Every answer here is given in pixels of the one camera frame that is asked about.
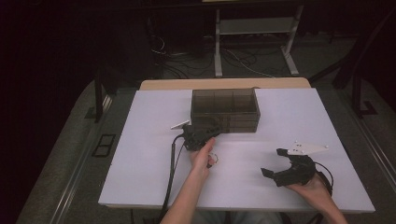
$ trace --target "person's left hand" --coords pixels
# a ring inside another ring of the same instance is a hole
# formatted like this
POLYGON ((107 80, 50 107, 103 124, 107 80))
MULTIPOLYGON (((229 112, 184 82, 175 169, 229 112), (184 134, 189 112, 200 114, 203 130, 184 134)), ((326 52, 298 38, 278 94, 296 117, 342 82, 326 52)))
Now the person's left hand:
POLYGON ((215 144, 215 138, 209 139, 206 144, 198 151, 190 154, 191 171, 197 172, 204 179, 209 175, 209 168, 215 164, 215 160, 209 155, 215 144))

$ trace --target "gray carpet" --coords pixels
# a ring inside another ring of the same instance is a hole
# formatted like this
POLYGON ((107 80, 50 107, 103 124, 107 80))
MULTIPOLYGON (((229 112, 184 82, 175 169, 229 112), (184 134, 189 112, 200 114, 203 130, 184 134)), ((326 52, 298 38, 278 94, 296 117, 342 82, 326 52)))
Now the gray carpet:
MULTIPOLYGON (((260 73, 289 77, 281 55, 276 52, 283 39, 273 36, 263 38, 268 41, 261 46, 262 49, 258 49, 257 43, 252 45, 233 41, 229 41, 225 46, 239 58, 247 57, 243 62, 251 63, 250 68, 260 73), (255 57, 251 57, 246 50, 257 53, 255 57)), ((326 35, 298 37, 291 54, 301 77, 311 77, 344 57, 353 43, 353 39, 336 39, 329 44, 326 35)), ((212 55, 212 51, 209 51, 200 59, 189 60, 190 56, 183 56, 182 61, 175 59, 175 62, 162 61, 162 63, 176 67, 191 78, 213 77, 212 55)), ((229 61, 222 62, 224 77, 262 77, 258 73, 247 71, 238 61, 233 60, 232 55, 229 55, 227 60, 229 61)), ((381 166, 378 165, 361 126, 370 130, 389 160, 396 164, 396 156, 392 148, 396 145, 394 138, 396 115, 373 87, 363 82, 362 98, 370 101, 378 114, 364 116, 363 120, 357 119, 350 110, 350 89, 339 91, 331 85, 335 74, 336 71, 314 83, 313 87, 317 88, 334 128, 345 145, 376 209, 372 214, 346 215, 346 217, 350 223, 392 223, 396 220, 396 213, 393 212, 396 210, 396 194, 381 166)), ((164 69, 164 78, 176 78, 177 75, 181 76, 181 73, 164 69)), ((111 96, 111 105, 107 107, 104 117, 99 123, 93 123, 92 119, 85 118, 90 108, 94 106, 93 85, 87 87, 76 102, 42 175, 21 212, 18 223, 132 222, 130 210, 111 209, 97 202, 134 92, 134 89, 124 89, 117 95, 111 96), (96 158, 91 154, 102 134, 115 134, 115 143, 108 157, 96 158), (64 195, 68 195, 69 200, 66 200, 64 195)), ((334 190, 341 187, 334 183, 334 190)), ((134 210, 134 223, 143 223, 143 218, 157 215, 156 210, 134 210)), ((296 224, 306 223, 312 217, 312 214, 288 215, 296 224)))

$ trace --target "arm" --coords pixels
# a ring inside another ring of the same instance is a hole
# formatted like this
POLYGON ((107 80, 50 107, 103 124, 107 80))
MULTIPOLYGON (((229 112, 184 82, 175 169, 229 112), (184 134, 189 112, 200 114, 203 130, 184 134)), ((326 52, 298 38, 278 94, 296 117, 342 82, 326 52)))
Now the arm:
POLYGON ((306 185, 293 184, 287 186, 299 193, 311 206, 316 208, 329 224, 345 224, 347 220, 332 200, 323 181, 314 175, 306 185))
POLYGON ((187 176, 174 203, 163 218, 162 224, 166 223, 190 223, 198 203, 199 195, 204 183, 209 176, 208 164, 213 165, 215 161, 209 156, 215 144, 215 139, 211 138, 199 151, 191 153, 191 170, 187 176))

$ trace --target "white table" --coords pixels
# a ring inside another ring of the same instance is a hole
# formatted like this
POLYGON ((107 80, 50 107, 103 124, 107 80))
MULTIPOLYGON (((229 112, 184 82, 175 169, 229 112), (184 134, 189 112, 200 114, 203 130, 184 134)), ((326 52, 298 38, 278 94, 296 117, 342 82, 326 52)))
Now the white table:
MULTIPOLYGON (((344 212, 375 209, 359 180, 315 89, 256 90, 260 111, 256 133, 226 133, 213 149, 219 163, 211 168, 198 202, 214 210, 309 211, 296 193, 278 188, 261 168, 283 171, 289 159, 276 155, 295 140, 329 146, 311 155, 334 176, 333 198, 344 212)), ((138 91, 107 174, 99 204, 110 207, 160 208, 169 177, 171 143, 181 131, 170 127, 190 119, 191 90, 138 91)), ((177 141, 177 150, 182 140, 177 141)), ((183 149, 170 204, 190 170, 183 149)))

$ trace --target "clear plastic box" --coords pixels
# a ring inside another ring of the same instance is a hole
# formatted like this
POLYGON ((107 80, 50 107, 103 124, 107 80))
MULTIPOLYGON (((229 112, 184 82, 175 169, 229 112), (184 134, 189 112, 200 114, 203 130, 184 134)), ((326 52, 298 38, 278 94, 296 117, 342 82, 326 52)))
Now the clear plastic box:
POLYGON ((259 120, 254 89, 192 91, 191 121, 195 129, 219 127, 222 133, 255 133, 259 120))

